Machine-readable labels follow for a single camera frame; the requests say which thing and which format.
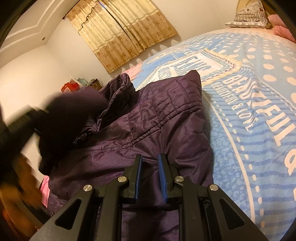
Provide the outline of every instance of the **black plastic bracket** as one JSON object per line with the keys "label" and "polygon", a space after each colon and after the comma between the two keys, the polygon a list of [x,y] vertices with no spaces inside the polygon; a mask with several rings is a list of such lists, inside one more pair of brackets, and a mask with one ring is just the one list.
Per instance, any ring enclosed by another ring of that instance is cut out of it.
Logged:
{"label": "black plastic bracket", "polygon": [[203,187],[179,176],[164,154],[159,155],[159,173],[165,201],[179,203],[179,241],[268,241],[217,185]]}
{"label": "black plastic bracket", "polygon": [[97,188],[85,185],[50,219],[41,216],[38,222],[46,223],[30,241],[93,240],[100,205],[96,240],[121,240],[122,204],[135,204],[138,200],[142,162],[142,156],[137,154],[133,166],[127,167],[123,176]]}

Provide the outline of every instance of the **white polka dots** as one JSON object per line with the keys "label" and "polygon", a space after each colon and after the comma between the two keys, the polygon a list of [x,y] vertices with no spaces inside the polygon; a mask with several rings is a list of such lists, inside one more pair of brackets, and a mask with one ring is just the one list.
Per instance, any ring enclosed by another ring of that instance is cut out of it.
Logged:
{"label": "white polka dots", "polygon": [[264,64],[263,67],[269,70],[274,69],[274,66],[272,64]]}
{"label": "white polka dots", "polygon": [[289,62],[288,60],[286,60],[286,59],[284,59],[284,58],[281,58],[281,61],[282,61],[283,63],[288,63],[288,62]]}
{"label": "white polka dots", "polygon": [[288,77],[287,81],[291,84],[291,85],[296,85],[296,79],[293,77]]}
{"label": "white polka dots", "polygon": [[296,104],[296,93],[291,94],[291,99]]}
{"label": "white polka dots", "polygon": [[272,59],[272,56],[268,55],[268,54],[265,54],[265,55],[263,55],[263,58],[270,60],[270,59]]}
{"label": "white polka dots", "polygon": [[269,74],[266,74],[263,76],[263,79],[268,81],[268,82],[275,82],[276,81],[276,78],[272,75],[269,75]]}
{"label": "white polka dots", "polygon": [[284,66],[284,70],[292,73],[294,70],[291,67]]}

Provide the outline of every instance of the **ceiling molding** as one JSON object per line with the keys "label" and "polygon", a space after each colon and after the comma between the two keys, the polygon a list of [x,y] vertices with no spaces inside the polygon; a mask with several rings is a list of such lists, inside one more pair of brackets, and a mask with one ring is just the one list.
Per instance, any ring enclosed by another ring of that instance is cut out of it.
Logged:
{"label": "ceiling molding", "polygon": [[24,28],[24,29],[21,29],[19,31],[16,31],[15,33],[12,33],[12,34],[8,34],[8,36],[6,37],[6,39],[9,39],[11,38],[12,36],[15,36],[19,33],[22,33],[22,32],[25,32],[29,29],[33,29],[33,28],[38,28],[40,22],[42,21],[43,17],[46,15],[46,13],[48,12],[48,10],[50,9],[51,5],[55,2],[55,1],[58,1],[58,0],[53,0],[49,5],[48,7],[45,9],[45,11],[43,12],[43,14],[41,15],[40,19],[38,20],[37,24],[34,25],[34,26],[30,26],[30,27],[27,27],[27,28]]}
{"label": "ceiling molding", "polygon": [[0,48],[0,68],[27,51],[45,45],[62,17],[76,2],[38,0],[34,3],[16,22]]}

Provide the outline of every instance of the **purple jacket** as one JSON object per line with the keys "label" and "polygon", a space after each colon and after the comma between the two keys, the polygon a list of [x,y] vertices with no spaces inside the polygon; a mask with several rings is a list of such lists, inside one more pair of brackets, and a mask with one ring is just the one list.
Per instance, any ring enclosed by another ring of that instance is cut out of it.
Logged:
{"label": "purple jacket", "polygon": [[111,80],[100,91],[108,108],[88,121],[76,138],[77,148],[50,173],[49,211],[56,212],[85,184],[99,186],[121,176],[139,153],[144,161],[139,203],[123,209],[122,240],[177,241],[178,211],[164,204],[157,157],[165,153],[196,184],[213,182],[201,92],[195,70],[139,91],[127,74]]}

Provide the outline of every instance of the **metal screw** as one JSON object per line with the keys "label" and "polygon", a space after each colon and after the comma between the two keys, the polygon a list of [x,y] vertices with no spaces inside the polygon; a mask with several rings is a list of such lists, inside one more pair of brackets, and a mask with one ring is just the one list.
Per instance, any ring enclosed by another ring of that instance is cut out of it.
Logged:
{"label": "metal screw", "polygon": [[127,178],[125,176],[121,176],[119,178],[117,178],[117,181],[119,181],[120,183],[124,183],[126,182]]}
{"label": "metal screw", "polygon": [[85,186],[83,187],[83,190],[84,190],[85,192],[89,192],[89,191],[92,190],[92,186],[91,186],[91,185],[85,185]]}
{"label": "metal screw", "polygon": [[217,185],[215,185],[215,184],[212,184],[212,185],[210,185],[210,189],[212,191],[217,191],[219,189],[219,187]]}
{"label": "metal screw", "polygon": [[176,176],[176,177],[175,177],[175,180],[176,180],[176,182],[181,183],[181,182],[184,181],[184,177],[182,177],[182,176]]}

